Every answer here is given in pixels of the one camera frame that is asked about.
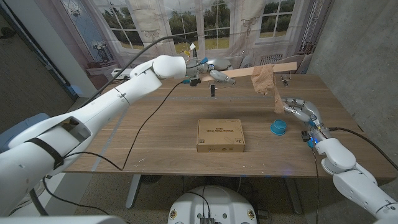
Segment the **grass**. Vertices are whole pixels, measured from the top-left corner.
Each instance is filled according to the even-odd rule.
[[[281,36],[283,36],[283,35],[286,35],[286,32],[287,32],[287,31],[278,31],[278,32],[275,32],[275,36],[276,36],[276,37],[281,37]],[[263,32],[263,33],[260,33],[260,38],[268,38],[268,37],[272,37],[273,35],[274,35],[273,32]]]
[[[130,44],[125,44],[123,42],[120,42],[120,44],[124,48],[131,49]],[[195,44],[197,49],[199,48],[198,47],[198,41],[194,41],[193,44]],[[141,46],[141,45],[133,45],[132,47],[134,49],[143,49],[144,48],[144,46]],[[178,44],[175,44],[174,47],[175,47],[175,51],[176,51],[177,54],[179,54],[183,50],[189,51],[189,45],[186,44],[186,43],[178,43]],[[205,39],[205,48],[206,48],[206,50],[228,49],[229,48],[229,37],[219,38],[218,39],[218,47],[217,47],[217,38]]]
[[[198,47],[198,41],[194,41],[193,44]],[[175,44],[175,51],[179,54],[183,50],[189,50],[189,45],[186,43],[178,43]],[[211,49],[228,49],[229,48],[229,37],[223,37],[218,39],[218,48],[217,48],[217,38],[214,39],[205,39],[205,48],[206,50]]]
[[[123,42],[120,42],[120,44],[121,44],[122,47],[124,47],[124,48],[129,48],[129,49],[131,49],[130,44],[126,44],[126,43],[123,43]],[[139,49],[139,50],[144,49],[144,46],[143,46],[143,45],[133,45],[132,47],[133,47],[134,49]]]

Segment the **black strap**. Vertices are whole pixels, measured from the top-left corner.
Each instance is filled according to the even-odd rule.
[[[63,157],[52,146],[47,144],[47,142],[45,142],[41,139],[38,139],[38,138],[32,138],[26,142],[34,143],[34,144],[38,145],[39,147],[41,147],[42,149],[44,149],[46,152],[48,152],[50,154],[50,156],[52,156],[55,160],[54,169],[63,165]]]

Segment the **window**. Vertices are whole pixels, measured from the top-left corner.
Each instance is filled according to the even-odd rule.
[[[69,18],[75,25],[76,30],[85,42],[94,62],[108,62],[114,60],[108,46],[100,36],[100,33],[94,26],[91,17],[88,15],[80,0],[61,0],[61,2],[68,12]]]
[[[127,49],[144,48],[125,1],[94,0],[94,2],[122,47]]]
[[[285,36],[295,0],[267,0],[261,21],[260,38]]]
[[[172,35],[191,40],[196,46],[198,46],[195,2],[165,0],[164,6]],[[189,49],[188,44],[181,40],[174,40],[174,47],[177,54]]]
[[[229,48],[230,8],[224,0],[215,0],[205,8],[203,19],[206,50]]]

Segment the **table leg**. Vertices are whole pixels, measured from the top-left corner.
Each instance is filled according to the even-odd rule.
[[[128,209],[132,208],[134,206],[134,202],[136,201],[136,196],[137,196],[138,190],[139,190],[140,178],[141,178],[140,174],[134,174],[132,176],[129,195],[127,196],[127,200],[126,200],[126,208],[128,208]]]
[[[301,206],[299,193],[297,192],[296,181],[293,178],[284,178],[287,190],[289,192],[290,201],[293,205],[294,213],[300,215],[303,213],[303,208]]]

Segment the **white robotic arm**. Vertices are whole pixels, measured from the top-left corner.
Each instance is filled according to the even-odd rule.
[[[7,216],[45,175],[55,175],[74,163],[97,133],[120,111],[158,89],[159,79],[185,78],[183,57],[159,56],[138,65],[130,80],[86,106],[46,119],[16,136],[0,154],[0,216]]]
[[[333,176],[337,190],[377,219],[398,218],[398,203],[377,186],[376,179],[356,162],[354,154],[331,136],[315,105],[296,99],[284,102],[285,111],[307,125],[307,140],[315,142],[319,155],[326,155],[321,165]]]

